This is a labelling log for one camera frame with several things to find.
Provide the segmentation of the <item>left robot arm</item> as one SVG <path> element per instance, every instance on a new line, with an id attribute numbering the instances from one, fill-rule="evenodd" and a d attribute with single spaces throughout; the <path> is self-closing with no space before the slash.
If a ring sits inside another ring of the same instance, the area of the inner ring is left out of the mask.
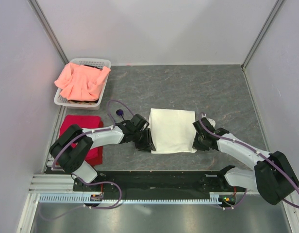
<path id="1" fill-rule="evenodd" d="M 99 189 L 101 180 L 98 172 L 85 161 L 93 148 L 133 142 L 139 151 L 156 150 L 149 122 L 139 114 L 130 120 L 115 123 L 109 127 L 86 129 L 74 124 L 51 145 L 53 168 L 59 165 L 64 172 L 77 176 L 90 191 Z"/>

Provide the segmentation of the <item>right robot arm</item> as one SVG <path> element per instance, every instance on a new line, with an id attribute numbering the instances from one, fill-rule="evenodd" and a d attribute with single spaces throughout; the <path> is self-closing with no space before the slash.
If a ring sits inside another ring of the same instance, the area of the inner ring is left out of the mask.
<path id="1" fill-rule="evenodd" d="M 202 116 L 193 123 L 196 135 L 193 148 L 200 151 L 217 150 L 242 162 L 249 170 L 227 166 L 216 179 L 217 187 L 228 191 L 233 186 L 257 191 L 269 204 L 281 201 L 298 208 L 288 201 L 293 192 L 299 195 L 299 181 L 285 154 L 271 153 L 243 142 L 224 128 L 215 129 L 215 121 Z"/>

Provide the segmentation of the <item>white cloth napkin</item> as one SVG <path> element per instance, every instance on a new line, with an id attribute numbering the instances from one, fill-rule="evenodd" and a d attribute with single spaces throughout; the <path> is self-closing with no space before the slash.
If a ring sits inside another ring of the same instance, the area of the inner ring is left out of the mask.
<path id="1" fill-rule="evenodd" d="M 149 127 L 155 146 L 152 154 L 195 153 L 195 112 L 152 108 Z"/>

